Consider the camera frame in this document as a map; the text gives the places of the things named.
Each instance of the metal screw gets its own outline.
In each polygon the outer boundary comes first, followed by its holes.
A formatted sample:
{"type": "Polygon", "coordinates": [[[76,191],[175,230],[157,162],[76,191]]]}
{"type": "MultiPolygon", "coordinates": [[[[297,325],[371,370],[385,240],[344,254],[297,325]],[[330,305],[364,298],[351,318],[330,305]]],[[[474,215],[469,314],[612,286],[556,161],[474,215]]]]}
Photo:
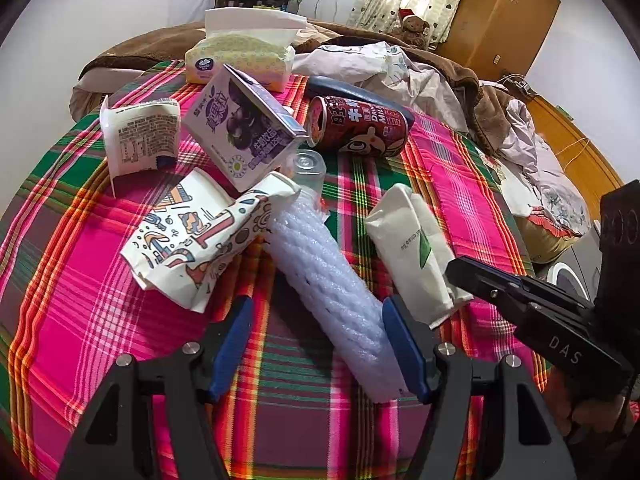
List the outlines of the metal screw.
{"type": "Polygon", "coordinates": [[[522,364],[521,359],[517,355],[513,355],[513,354],[512,355],[507,355],[507,357],[504,359],[504,361],[511,368],[518,368],[522,364]]]}
{"type": "Polygon", "coordinates": [[[129,366],[133,362],[133,357],[131,354],[120,354],[116,359],[116,364],[118,366],[129,366]]]}
{"type": "Polygon", "coordinates": [[[456,353],[456,347],[451,343],[440,343],[438,345],[438,352],[443,355],[453,355],[456,353]]]}
{"type": "Polygon", "coordinates": [[[197,354],[200,351],[200,343],[189,341],[182,345],[182,353],[187,355],[197,354]]]}

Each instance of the washing machine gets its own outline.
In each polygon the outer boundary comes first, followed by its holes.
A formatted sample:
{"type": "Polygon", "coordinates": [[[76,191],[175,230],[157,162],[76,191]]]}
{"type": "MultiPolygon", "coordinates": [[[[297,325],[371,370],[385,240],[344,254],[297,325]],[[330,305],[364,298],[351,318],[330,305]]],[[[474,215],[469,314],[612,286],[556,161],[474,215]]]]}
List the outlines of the washing machine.
{"type": "Polygon", "coordinates": [[[572,296],[593,303],[598,292],[601,268],[600,223],[596,220],[591,230],[549,267],[546,280],[572,296]]]}

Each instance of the nutrition label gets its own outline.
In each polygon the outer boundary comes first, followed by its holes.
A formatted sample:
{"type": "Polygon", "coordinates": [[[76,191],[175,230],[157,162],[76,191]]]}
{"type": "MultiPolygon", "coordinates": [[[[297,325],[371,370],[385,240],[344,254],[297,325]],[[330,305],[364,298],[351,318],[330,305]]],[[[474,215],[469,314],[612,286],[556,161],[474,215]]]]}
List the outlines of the nutrition label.
{"type": "Polygon", "coordinates": [[[166,153],[173,155],[178,118],[154,114],[129,121],[118,130],[122,162],[166,153]]]}

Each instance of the bed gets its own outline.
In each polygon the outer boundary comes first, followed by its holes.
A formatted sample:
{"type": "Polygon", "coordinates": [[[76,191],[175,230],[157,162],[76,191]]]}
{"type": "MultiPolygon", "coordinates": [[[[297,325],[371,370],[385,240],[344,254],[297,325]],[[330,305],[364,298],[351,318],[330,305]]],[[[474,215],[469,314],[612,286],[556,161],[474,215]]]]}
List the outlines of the bed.
{"type": "MultiPolygon", "coordinates": [[[[276,97],[303,121],[306,77],[292,76],[276,97]]],[[[184,63],[161,62],[115,92],[115,106],[174,97],[186,111],[201,86],[184,63]]],[[[473,143],[417,114],[400,156],[327,156],[323,197],[342,252],[380,299],[392,281],[364,230],[382,194],[402,182],[432,207],[457,255],[532,273],[494,173],[473,143]]],[[[36,478],[52,479],[69,436],[117,355],[145,359],[199,338],[236,294],[254,298],[254,330],[231,391],[211,414],[212,431],[234,478],[396,478],[406,470],[428,407],[406,397],[373,404],[318,324],[256,240],[216,285],[203,315],[161,294],[142,292],[118,255],[167,190],[195,166],[216,169],[182,132],[170,171],[121,177],[109,185],[97,113],[82,118],[43,156],[0,222],[0,428],[36,478]],[[278,438],[273,437],[273,425],[278,438]]],[[[513,337],[513,327],[481,300],[441,325],[440,336],[471,356],[519,355],[540,389],[546,363],[513,337]]],[[[156,403],[156,439],[166,478],[176,476],[166,424],[156,403]]],[[[472,403],[458,478],[468,478],[478,442],[472,403]]]]}
{"type": "MultiPolygon", "coordinates": [[[[204,37],[203,26],[203,22],[194,22],[154,30],[100,54],[82,70],[73,90],[73,117],[79,120],[104,94],[156,62],[183,57],[204,37]]],[[[549,135],[548,121],[543,129],[553,149],[536,131],[524,102],[528,99],[513,89],[480,81],[472,70],[387,34],[336,23],[310,20],[293,45],[297,53],[294,73],[328,75],[354,83],[426,113],[473,140],[507,198],[534,263],[554,261],[588,232],[591,218],[597,218],[593,193],[583,191],[590,199],[587,206],[558,164],[554,153],[564,146],[558,148],[561,141],[549,135]],[[354,63],[356,59],[364,61],[354,63]]],[[[578,152],[578,156],[584,158],[592,151],[578,152]]],[[[571,153],[571,146],[564,152],[571,153]]]]}

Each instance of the brown blanket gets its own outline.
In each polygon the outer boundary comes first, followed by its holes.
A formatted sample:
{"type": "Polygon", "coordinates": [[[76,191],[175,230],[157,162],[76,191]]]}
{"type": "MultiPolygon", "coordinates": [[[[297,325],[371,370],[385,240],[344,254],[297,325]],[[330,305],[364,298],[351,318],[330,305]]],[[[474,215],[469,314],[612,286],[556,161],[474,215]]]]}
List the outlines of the brown blanket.
{"type": "Polygon", "coordinates": [[[148,70],[161,61],[184,59],[187,50],[204,37],[204,22],[158,28],[105,50],[82,69],[78,79],[95,67],[148,70]]]}
{"type": "MultiPolygon", "coordinates": [[[[510,124],[505,116],[505,108],[513,97],[492,86],[481,87],[478,76],[470,68],[433,52],[412,48],[403,41],[380,32],[347,27],[337,23],[315,22],[313,20],[309,20],[309,23],[328,28],[346,37],[366,38],[367,40],[396,44],[406,52],[412,61],[433,66],[445,77],[458,97],[465,112],[469,134],[484,152],[493,155],[509,133],[510,124]]],[[[328,43],[337,43],[337,40],[340,39],[336,38],[328,43]]],[[[346,46],[346,38],[342,39],[340,44],[346,46]]]]}
{"type": "MultiPolygon", "coordinates": [[[[505,117],[505,107],[512,97],[491,86],[481,87],[478,77],[471,69],[432,52],[411,48],[403,41],[381,32],[347,27],[337,23],[313,20],[309,20],[309,23],[341,35],[327,43],[347,46],[386,41],[400,46],[412,61],[433,66],[446,78],[462,104],[470,136],[483,151],[489,154],[495,153],[506,138],[510,125],[505,117]]],[[[84,67],[80,77],[94,67],[148,70],[161,61],[184,59],[187,50],[205,37],[204,31],[199,29],[204,29],[204,22],[159,28],[123,41],[92,60],[84,67]]],[[[316,40],[308,40],[297,46],[296,51],[311,52],[319,45],[320,43],[316,40]]]]}

